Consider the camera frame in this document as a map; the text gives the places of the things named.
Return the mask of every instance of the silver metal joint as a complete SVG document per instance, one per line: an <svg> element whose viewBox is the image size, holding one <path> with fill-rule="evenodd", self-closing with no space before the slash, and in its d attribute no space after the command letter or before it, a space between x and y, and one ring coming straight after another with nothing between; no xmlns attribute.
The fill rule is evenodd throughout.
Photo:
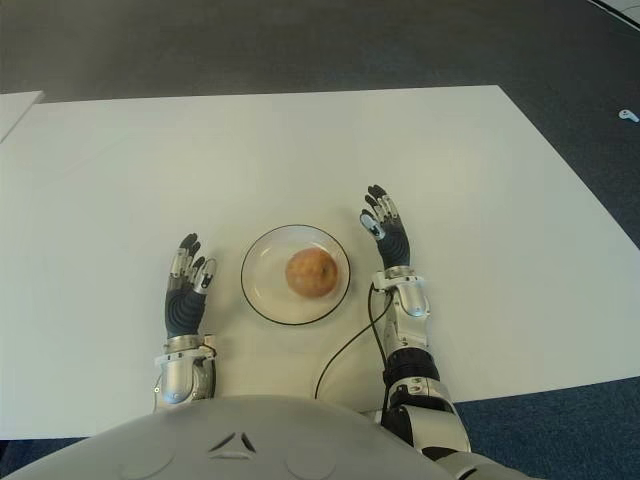
<svg viewBox="0 0 640 480"><path fill-rule="evenodd" d="M164 351L155 360L162 369L154 388L156 410L213 396L217 355L213 335L172 337Z"/></svg>

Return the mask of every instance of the clear glass plate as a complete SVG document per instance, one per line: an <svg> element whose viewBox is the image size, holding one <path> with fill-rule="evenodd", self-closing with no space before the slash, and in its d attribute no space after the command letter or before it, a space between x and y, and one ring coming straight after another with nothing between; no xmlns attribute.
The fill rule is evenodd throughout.
<svg viewBox="0 0 640 480"><path fill-rule="evenodd" d="M306 248L326 251L338 266L338 282L323 297L306 298L289 288L285 268ZM242 263L242 291L253 309L284 325L316 322L336 309L349 288L351 269L342 246L327 232L309 225L286 225L265 233L251 246Z"/></svg>

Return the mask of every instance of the gray carpet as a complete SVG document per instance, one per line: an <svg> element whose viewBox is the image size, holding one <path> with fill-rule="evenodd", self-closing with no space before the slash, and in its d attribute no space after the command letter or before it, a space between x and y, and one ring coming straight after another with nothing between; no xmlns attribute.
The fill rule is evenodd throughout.
<svg viewBox="0 0 640 480"><path fill-rule="evenodd" d="M500 85L640 245L640 125L617 118L640 112L640 32L586 0L4 0L0 13L0 91L52 102ZM478 451L528 473L640 478L638 386L461 412ZM11 443L0 471L57 446Z"/></svg>

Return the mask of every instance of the robot forearm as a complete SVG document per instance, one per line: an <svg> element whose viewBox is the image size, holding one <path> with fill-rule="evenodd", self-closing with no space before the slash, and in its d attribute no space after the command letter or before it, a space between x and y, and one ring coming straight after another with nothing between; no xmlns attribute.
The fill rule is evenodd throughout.
<svg viewBox="0 0 640 480"><path fill-rule="evenodd" d="M424 280L410 267L396 266L376 273L373 284L392 295L384 333L389 410L382 425L417 450L469 451L467 433L429 352Z"/></svg>

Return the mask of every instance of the white table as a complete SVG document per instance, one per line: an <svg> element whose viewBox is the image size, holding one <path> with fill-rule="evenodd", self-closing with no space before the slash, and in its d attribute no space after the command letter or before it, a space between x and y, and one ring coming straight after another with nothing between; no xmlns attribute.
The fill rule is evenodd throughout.
<svg viewBox="0 0 640 480"><path fill-rule="evenodd" d="M640 373L640 253L498 87L42 104L0 148L2 437L151 410L168 267L191 231L219 260L202 328L218 393L310 396L367 322L381 265L357 217L375 182L427 279L456 401ZM250 244L288 223L326 229L352 264L339 309L298 328L255 314L239 281ZM364 411L382 391L366 335L321 398Z"/></svg>

